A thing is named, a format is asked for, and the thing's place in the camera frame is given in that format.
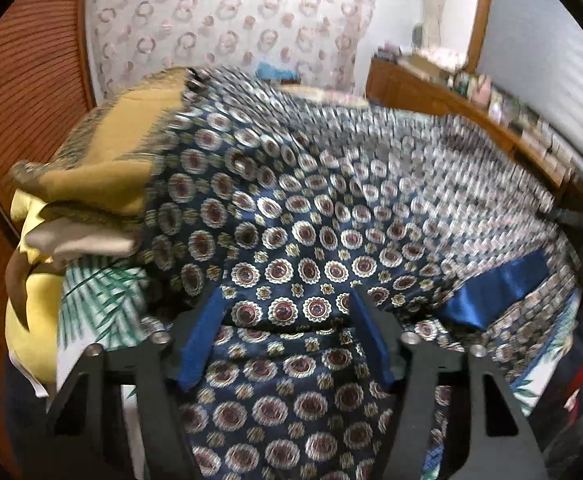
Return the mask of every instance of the beige fabric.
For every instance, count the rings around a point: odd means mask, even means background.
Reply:
[[[29,247],[52,254],[54,261],[67,262],[84,254],[124,258],[136,252],[136,237],[110,227],[59,218],[43,222],[25,235]]]
[[[283,85],[280,87],[280,90],[321,104],[332,104],[353,108],[369,107],[369,102],[362,97],[334,90],[323,90],[321,88],[300,85]]]

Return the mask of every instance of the blue gripper pad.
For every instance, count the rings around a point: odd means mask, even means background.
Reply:
[[[485,332],[516,301],[549,277],[547,257],[537,249],[466,280],[437,310],[440,318]]]
[[[379,310],[359,286],[351,289],[349,300],[349,316],[369,371],[385,391],[391,391],[407,372],[407,362],[400,355],[403,329],[393,314]]]
[[[193,310],[178,316],[170,334],[174,338],[174,353],[180,357],[174,373],[182,391],[191,390],[200,382],[225,316],[228,301],[222,297],[220,287],[213,288]]]

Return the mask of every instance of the metal bolt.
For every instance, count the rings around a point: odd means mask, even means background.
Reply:
[[[476,357],[485,357],[487,355],[487,349],[482,345],[472,345],[469,347],[469,351]]]
[[[403,332],[400,336],[400,340],[405,343],[405,345],[417,345],[420,343],[420,336],[415,332]]]
[[[171,336],[168,332],[160,330],[159,332],[154,332],[152,335],[150,335],[149,341],[156,345],[166,345],[167,343],[171,342]]]
[[[86,355],[87,357],[96,357],[97,355],[100,355],[103,351],[104,348],[102,348],[102,345],[99,345],[98,343],[93,343],[84,349],[84,355]]]

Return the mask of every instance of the blue satin fabric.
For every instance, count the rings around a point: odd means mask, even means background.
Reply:
[[[363,299],[355,288],[352,288],[350,292],[349,315],[356,329],[356,336],[363,345],[373,378],[385,391],[389,391],[396,382],[389,368],[389,349],[376,324],[369,319]]]
[[[437,314],[457,324],[485,331],[516,301],[549,276],[542,249],[469,278]]]
[[[180,350],[178,384],[184,392],[188,392],[202,380],[227,307],[228,301],[222,297],[222,289],[219,287],[205,305],[187,344]]]

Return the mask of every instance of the teal object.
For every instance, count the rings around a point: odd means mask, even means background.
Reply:
[[[258,63],[255,71],[258,79],[298,79],[298,73],[291,70],[280,70],[265,61]]]

